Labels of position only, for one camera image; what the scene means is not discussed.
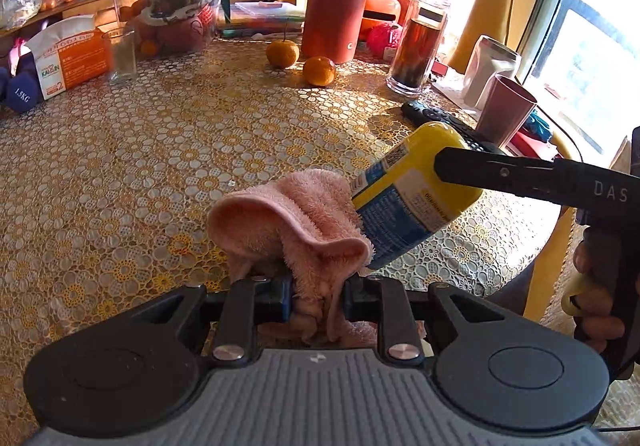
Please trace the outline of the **person right hand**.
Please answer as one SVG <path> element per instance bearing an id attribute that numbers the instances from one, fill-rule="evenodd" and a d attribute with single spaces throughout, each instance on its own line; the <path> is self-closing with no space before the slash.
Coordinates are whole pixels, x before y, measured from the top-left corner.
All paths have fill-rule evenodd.
<path id="1" fill-rule="evenodd" d="M 592 250 L 593 246 L 582 240 L 574 252 L 573 265 L 587 285 L 571 294 L 568 302 L 578 311 L 574 317 L 575 338 L 601 354 L 608 342 L 624 335 L 625 325 L 612 315 L 613 299 L 608 290 L 593 279 L 596 270 L 592 264 Z"/>

